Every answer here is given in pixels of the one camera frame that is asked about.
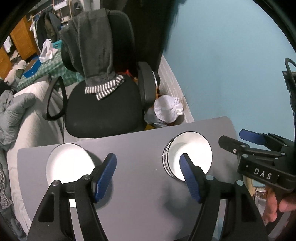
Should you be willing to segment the right hand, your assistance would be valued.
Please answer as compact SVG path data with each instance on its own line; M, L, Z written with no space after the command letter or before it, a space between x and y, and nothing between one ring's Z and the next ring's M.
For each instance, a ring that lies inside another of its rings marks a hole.
M295 211L295 193L291 193L285 198L283 198L280 203L276 200L276 194L272 188L265 188L266 196L266 206L262 216L265 224L274 222L277 218L277 211L288 212Z

